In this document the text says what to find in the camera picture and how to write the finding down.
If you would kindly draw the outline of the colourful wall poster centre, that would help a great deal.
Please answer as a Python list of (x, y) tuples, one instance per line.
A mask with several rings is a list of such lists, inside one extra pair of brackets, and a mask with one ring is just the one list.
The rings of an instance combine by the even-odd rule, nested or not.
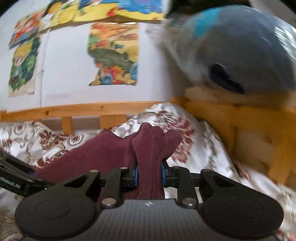
[(97, 73), (89, 86), (135, 84), (138, 49), (138, 23), (93, 23), (87, 52), (94, 60)]

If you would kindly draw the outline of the colourful wall poster top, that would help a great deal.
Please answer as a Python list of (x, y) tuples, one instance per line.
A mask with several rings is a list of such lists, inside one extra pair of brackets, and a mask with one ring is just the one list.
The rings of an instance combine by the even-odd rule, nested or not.
[(92, 22), (121, 16), (140, 21), (164, 18), (164, 1), (50, 1), (40, 10), (19, 19), (9, 42), (13, 47), (34, 34), (69, 22)]

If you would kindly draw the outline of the colourful wall poster left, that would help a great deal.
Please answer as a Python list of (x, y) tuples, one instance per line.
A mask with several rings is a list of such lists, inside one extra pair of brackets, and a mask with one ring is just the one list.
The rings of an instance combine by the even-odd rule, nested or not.
[(40, 38), (35, 37), (19, 45), (14, 52), (8, 83), (9, 98), (34, 94), (40, 44)]

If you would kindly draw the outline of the plastic bag with dark clothes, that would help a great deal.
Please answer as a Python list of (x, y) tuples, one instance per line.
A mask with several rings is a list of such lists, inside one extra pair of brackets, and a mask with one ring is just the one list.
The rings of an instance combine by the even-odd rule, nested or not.
[(244, 5), (174, 13), (147, 33), (193, 85), (247, 94), (295, 90), (295, 28)]

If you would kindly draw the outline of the maroon small garment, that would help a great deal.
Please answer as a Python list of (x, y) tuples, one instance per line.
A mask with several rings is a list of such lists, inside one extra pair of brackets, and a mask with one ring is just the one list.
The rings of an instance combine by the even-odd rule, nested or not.
[(161, 163), (175, 152), (181, 141), (176, 130), (163, 132), (149, 123), (143, 123), (136, 133), (124, 138), (102, 130), (82, 146), (39, 169), (34, 176), (58, 184), (90, 170), (109, 173), (115, 168), (130, 168), (137, 163), (139, 185), (124, 196), (129, 199), (163, 199)]

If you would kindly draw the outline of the colourful wall poster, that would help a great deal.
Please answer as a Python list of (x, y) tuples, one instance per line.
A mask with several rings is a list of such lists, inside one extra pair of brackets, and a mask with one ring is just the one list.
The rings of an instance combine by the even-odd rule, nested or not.
[(19, 45), (14, 52), (8, 83), (9, 98), (34, 94), (40, 44), (40, 38), (35, 37)]
[(97, 73), (89, 86), (135, 84), (138, 49), (138, 23), (93, 23), (87, 52), (94, 60)]
[(34, 34), (69, 22), (92, 22), (121, 16), (140, 21), (164, 18), (164, 1), (50, 1), (40, 10), (19, 19), (9, 42), (13, 47)]

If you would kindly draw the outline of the wooden bed frame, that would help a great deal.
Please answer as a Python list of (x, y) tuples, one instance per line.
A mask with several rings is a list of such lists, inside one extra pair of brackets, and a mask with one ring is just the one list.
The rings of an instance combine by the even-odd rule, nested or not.
[[(207, 121), (233, 159), (266, 173), (276, 183), (295, 187), (294, 91), (239, 95), (192, 87), (171, 101)], [(1, 121), (61, 118), (63, 131), (70, 134), (73, 117), (98, 116), (101, 127), (110, 128), (151, 106), (150, 101), (129, 101), (2, 110)]]

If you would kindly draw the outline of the white floral satin bedspread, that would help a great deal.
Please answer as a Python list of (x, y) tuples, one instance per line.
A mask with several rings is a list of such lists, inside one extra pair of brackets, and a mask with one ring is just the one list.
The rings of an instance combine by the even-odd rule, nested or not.
[[(231, 161), (219, 136), (210, 125), (196, 120), (183, 108), (171, 103), (155, 104), (111, 130), (121, 138), (135, 133), (142, 123), (150, 123), (163, 131), (176, 130), (182, 141), (168, 158), (170, 166), (180, 166), (198, 173), (212, 169), (250, 188), (275, 198), (283, 207), (284, 220), (277, 236), (295, 240), (295, 191), (276, 184), (266, 175)], [(70, 136), (55, 133), (40, 122), (1, 123), (1, 149), (39, 170), (53, 161), (62, 162), (72, 150), (90, 148), (102, 142), (103, 130)]]

